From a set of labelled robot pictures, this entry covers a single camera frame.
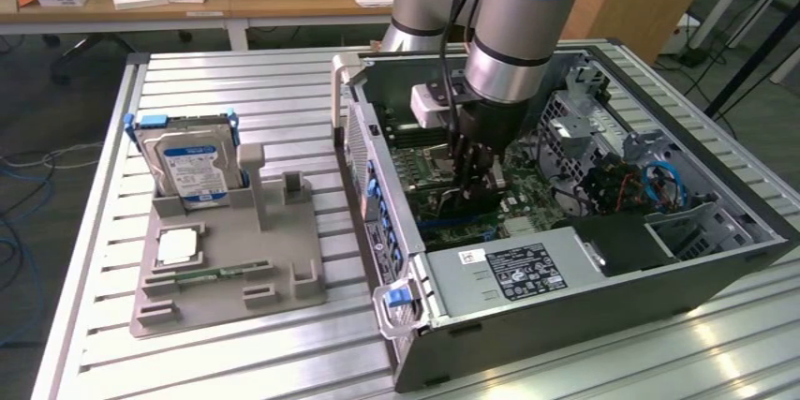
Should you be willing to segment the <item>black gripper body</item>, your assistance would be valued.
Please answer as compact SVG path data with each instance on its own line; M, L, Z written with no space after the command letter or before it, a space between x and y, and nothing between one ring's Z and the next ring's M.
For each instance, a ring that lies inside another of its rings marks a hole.
M483 145L501 156L519 136L527 114L525 101L511 104L473 101L463 106L459 113L460 133L471 144Z

